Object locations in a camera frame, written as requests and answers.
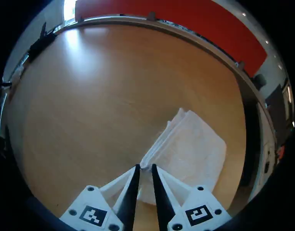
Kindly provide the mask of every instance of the orange wall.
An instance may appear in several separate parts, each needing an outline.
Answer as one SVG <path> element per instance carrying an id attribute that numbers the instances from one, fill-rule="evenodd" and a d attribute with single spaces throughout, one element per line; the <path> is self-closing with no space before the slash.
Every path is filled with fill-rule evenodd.
<path id="1" fill-rule="evenodd" d="M 211 0 L 78 0 L 75 18 L 119 13 L 146 17 L 151 11 L 156 13 L 156 18 L 180 24 L 206 37 L 237 62 L 244 61 L 245 71 L 251 77 L 267 56 L 241 21 Z"/>

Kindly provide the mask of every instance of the white napkin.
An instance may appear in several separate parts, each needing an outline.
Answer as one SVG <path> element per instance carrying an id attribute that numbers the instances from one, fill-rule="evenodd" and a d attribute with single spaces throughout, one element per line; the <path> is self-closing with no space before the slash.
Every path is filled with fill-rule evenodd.
<path id="1" fill-rule="evenodd" d="M 156 204 L 148 171 L 152 164 L 190 186 L 203 184 L 213 191 L 225 156 L 226 144 L 213 129 L 194 112 L 180 108 L 140 163 L 143 171 L 137 199 Z"/>

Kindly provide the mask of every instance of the folded paper towel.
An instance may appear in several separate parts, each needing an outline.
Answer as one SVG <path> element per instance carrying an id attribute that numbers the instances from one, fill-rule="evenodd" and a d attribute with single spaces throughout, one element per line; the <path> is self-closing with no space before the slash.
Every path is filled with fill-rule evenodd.
<path id="1" fill-rule="evenodd" d="M 152 164 L 190 186 L 203 184 L 213 191 L 225 156 L 226 144 L 213 129 L 194 112 L 180 108 L 140 163 L 143 171 L 137 199 L 156 204 L 149 171 Z"/>

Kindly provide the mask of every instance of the table surface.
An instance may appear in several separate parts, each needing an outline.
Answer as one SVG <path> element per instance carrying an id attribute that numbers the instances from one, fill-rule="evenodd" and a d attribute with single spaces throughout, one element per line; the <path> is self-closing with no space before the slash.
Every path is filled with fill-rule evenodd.
<path id="1" fill-rule="evenodd" d="M 238 84 L 179 38 L 126 25 L 67 30 L 27 67 L 5 117 L 27 184 L 60 217 L 86 185 L 103 186 L 140 163 L 180 107 L 227 145 L 213 194 L 228 209 L 246 148 Z M 138 202 L 134 230 L 154 229 L 156 207 Z"/>

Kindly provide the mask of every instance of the white wall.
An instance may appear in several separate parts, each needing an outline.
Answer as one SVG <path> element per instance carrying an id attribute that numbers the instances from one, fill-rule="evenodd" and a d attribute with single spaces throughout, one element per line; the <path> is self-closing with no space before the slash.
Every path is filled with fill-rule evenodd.
<path id="1" fill-rule="evenodd" d="M 280 84 L 283 86 L 287 73 L 281 62 L 280 54 L 274 48 L 268 35 L 258 21 L 246 11 L 238 2 L 233 0 L 213 0 L 236 18 L 238 18 L 257 38 L 267 53 L 267 58 L 256 74 L 263 74 L 267 84 L 260 89 L 261 95 L 266 99 Z"/>
<path id="2" fill-rule="evenodd" d="M 9 80 L 21 58 L 29 50 L 30 46 L 37 41 L 44 22 L 47 23 L 46 31 L 64 23 L 63 8 L 64 0 L 53 0 L 30 22 L 8 57 L 4 68 L 4 80 Z"/>

